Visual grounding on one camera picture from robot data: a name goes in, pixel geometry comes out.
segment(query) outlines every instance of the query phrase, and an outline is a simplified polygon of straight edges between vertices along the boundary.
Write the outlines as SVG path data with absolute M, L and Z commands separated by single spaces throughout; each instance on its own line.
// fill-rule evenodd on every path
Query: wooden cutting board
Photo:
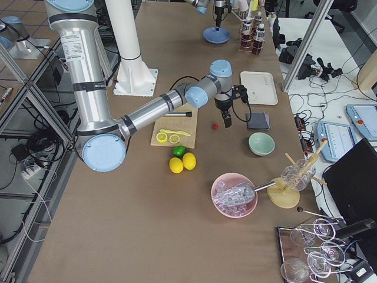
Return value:
M 151 146 L 186 146 L 189 149 L 195 148 L 196 125 L 198 119 L 198 109 L 186 103 L 181 107 L 175 109 L 173 112 L 188 112 L 193 113 L 192 117 L 162 117 L 154 123 L 153 134 L 151 138 Z M 165 143 L 159 143 L 156 139 L 157 133 L 160 129 L 167 129 L 173 131 L 186 131 L 191 134 L 191 137 L 179 135 L 180 141 L 176 144 L 171 144 L 169 140 Z

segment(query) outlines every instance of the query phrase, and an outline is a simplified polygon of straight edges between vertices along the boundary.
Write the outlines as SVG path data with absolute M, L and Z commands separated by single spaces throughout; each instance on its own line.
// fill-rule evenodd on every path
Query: blue plate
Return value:
M 212 27 L 206 28 L 203 31 L 203 37 L 210 43 L 221 44 L 229 40 L 230 33 L 224 28 L 220 28 L 216 31 L 216 28 Z

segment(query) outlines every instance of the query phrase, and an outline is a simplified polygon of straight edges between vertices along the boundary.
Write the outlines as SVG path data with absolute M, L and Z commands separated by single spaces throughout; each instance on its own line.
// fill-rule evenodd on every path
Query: black monitor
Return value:
M 372 218 L 377 222 L 377 152 L 362 139 L 323 174 L 347 225 Z M 377 230 L 355 236 L 366 259 L 377 271 Z

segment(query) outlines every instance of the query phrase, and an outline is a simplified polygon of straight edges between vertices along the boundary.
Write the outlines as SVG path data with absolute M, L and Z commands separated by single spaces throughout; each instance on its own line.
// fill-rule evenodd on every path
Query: white desk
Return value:
M 280 33 L 285 34 L 286 41 L 295 41 L 298 38 L 303 38 L 305 32 L 310 24 L 310 19 L 290 19 L 290 18 L 279 18 L 279 25 L 280 25 Z M 356 76 L 358 74 L 359 68 L 353 58 L 350 59 L 351 54 L 349 53 L 348 49 L 344 45 L 342 39 L 340 38 L 339 34 L 336 32 L 334 26 L 330 21 L 324 21 L 322 26 L 312 41 L 312 44 L 308 50 L 308 53 L 313 56 L 313 60 L 316 61 L 318 57 L 322 58 L 325 65 L 331 62 L 332 67 L 334 69 L 342 68 L 343 73 L 346 74 L 347 78 L 350 80 L 355 81 Z M 285 63 L 280 63 L 280 68 L 283 74 L 288 72 L 290 65 Z M 345 106 L 351 103 L 375 103 L 371 100 L 361 100 L 357 98 L 366 98 L 359 90 L 353 90 L 355 87 L 352 83 L 345 77 L 340 78 L 331 78 L 327 84 L 323 86 L 323 91 L 317 85 L 313 85 L 313 88 L 309 85 L 309 79 L 306 78 L 305 80 L 298 80 L 297 78 L 294 80 L 290 90 L 290 104 L 293 113 L 300 112 L 304 109 L 310 109 L 312 111 L 312 117 L 321 118 L 322 117 L 322 110 L 325 109 L 324 107 L 320 107 L 321 103 L 326 103 L 326 99 L 324 96 L 316 96 L 314 94 L 308 95 L 308 93 L 318 93 L 323 94 L 323 92 L 331 92 L 335 91 L 334 93 L 327 94 L 326 98 L 328 103 L 328 107 L 324 112 L 324 121 L 335 122 L 340 124 L 351 124 L 348 115 L 346 114 Z M 325 83 L 319 77 L 314 78 L 313 83 L 322 85 Z M 364 91 L 364 93 L 371 97 L 376 98 L 373 91 Z M 315 129 L 315 123 L 313 122 L 318 121 L 318 119 L 310 119 L 310 124 L 307 126 L 307 130 L 312 131 L 313 126 Z M 355 129 L 357 139 L 360 140 L 362 136 L 358 133 L 357 129 Z M 331 163 L 325 161 L 321 156 L 320 160 L 315 164 L 317 168 L 316 177 L 321 178 L 323 171 L 330 165 Z M 321 186 L 312 181 L 312 186 L 315 194 L 317 195 L 321 191 Z M 317 204 L 318 207 L 323 209 L 328 215 L 333 215 L 335 217 L 340 217 L 340 213 L 336 208 L 336 205 L 328 191 L 328 189 L 324 188 L 324 193 L 317 197 Z M 377 276 L 371 276 L 367 281 L 367 283 L 377 282 Z

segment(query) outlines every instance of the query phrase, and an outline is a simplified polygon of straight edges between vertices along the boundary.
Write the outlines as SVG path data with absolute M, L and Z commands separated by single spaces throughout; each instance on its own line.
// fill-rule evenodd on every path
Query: green bowl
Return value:
M 259 156 L 270 154 L 275 149 L 275 142 L 265 133 L 255 133 L 249 137 L 250 150 Z

